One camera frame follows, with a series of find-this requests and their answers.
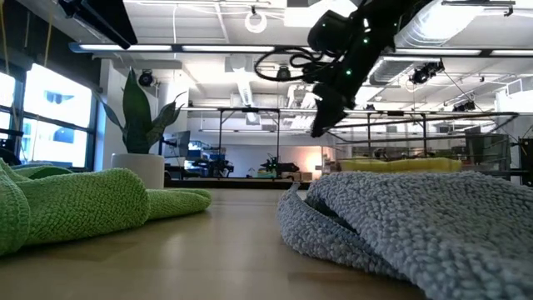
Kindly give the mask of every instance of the snake plant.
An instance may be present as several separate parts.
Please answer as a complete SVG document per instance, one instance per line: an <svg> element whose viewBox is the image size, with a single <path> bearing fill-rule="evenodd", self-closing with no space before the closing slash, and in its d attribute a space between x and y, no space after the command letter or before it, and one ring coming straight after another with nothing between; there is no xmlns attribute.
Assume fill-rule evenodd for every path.
<svg viewBox="0 0 533 300"><path fill-rule="evenodd" d="M162 138L165 128L177 120L183 105L176 110L176 99L184 92L165 105L159 115L152 120L150 103L147 95L137 84L137 76L133 68L130 68L123 91L122 108L126 119L124 126L121 125L116 113L97 94L96 98L103 105L109 121L122 131L122 141L127 152L148 154L150 147Z"/></svg>

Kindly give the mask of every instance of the table surface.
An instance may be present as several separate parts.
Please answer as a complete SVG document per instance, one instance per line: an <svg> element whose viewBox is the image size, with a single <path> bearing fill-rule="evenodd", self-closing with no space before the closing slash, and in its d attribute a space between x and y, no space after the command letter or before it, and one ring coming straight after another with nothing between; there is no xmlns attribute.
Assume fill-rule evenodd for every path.
<svg viewBox="0 0 533 300"><path fill-rule="evenodd" d="M205 213L0 258L2 299L423 299L281 240L283 191L212 190Z"/></svg>

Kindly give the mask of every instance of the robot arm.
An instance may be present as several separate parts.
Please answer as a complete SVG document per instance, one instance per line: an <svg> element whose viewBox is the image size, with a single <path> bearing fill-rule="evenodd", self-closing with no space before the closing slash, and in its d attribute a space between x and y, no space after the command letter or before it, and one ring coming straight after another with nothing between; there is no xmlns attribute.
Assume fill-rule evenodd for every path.
<svg viewBox="0 0 533 300"><path fill-rule="evenodd" d="M344 108L353 109L355 96L368 73L386 48L395 49L394 36L432 0L373 0L343 17L326 12L309 32L309 46L320 53L317 57L303 48L278 49L276 52L299 51L291 57L291 65L301 68L303 75L292 78L273 78L260 74L257 66L273 52L256 62L260 78L273 81L303 80L315 83L316 117L311 136L320 137L325 131L346 117ZM333 60L322 62L326 55ZM310 62L296 65L295 58Z"/></svg>

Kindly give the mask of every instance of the gray microfiber cloth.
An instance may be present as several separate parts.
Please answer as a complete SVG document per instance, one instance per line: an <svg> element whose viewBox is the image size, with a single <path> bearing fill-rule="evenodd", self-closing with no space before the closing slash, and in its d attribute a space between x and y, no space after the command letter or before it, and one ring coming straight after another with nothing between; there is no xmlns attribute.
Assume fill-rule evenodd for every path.
<svg viewBox="0 0 533 300"><path fill-rule="evenodd" d="M403 276L433 299L533 298L528 187L474 172L342 172L295 196L277 217L301 253Z"/></svg>

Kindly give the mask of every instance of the potted plant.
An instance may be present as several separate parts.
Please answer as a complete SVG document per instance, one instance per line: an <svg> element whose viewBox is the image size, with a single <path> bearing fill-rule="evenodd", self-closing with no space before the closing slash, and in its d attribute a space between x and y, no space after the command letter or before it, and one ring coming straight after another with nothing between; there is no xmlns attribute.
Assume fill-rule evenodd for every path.
<svg viewBox="0 0 533 300"><path fill-rule="evenodd" d="M122 109L126 120L124 126L121 125L116 113L97 97L109 120L122 131L122 141L127 150L127 153L114 153L111 166L132 170L141 178L146 188L163 188L165 159L149 152L152 145L162 139L165 128L177 120L182 107L176 110L176 99L184 92L165 105L159 115L152 120L147 95L138 86L137 76L132 68L123 91Z"/></svg>

